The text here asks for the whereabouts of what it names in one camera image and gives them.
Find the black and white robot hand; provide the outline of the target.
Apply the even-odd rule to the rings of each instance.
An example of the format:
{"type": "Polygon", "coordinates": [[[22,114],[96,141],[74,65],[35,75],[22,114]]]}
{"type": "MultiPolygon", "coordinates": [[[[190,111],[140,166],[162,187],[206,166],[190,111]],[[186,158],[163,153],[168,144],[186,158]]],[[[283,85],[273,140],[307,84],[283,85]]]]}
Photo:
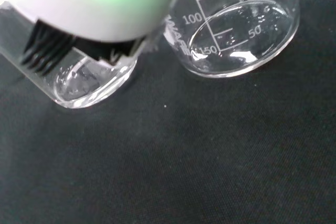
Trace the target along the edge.
{"type": "Polygon", "coordinates": [[[177,0],[7,0],[33,23],[19,63],[49,74],[72,49],[101,66],[142,53],[177,0]]]}

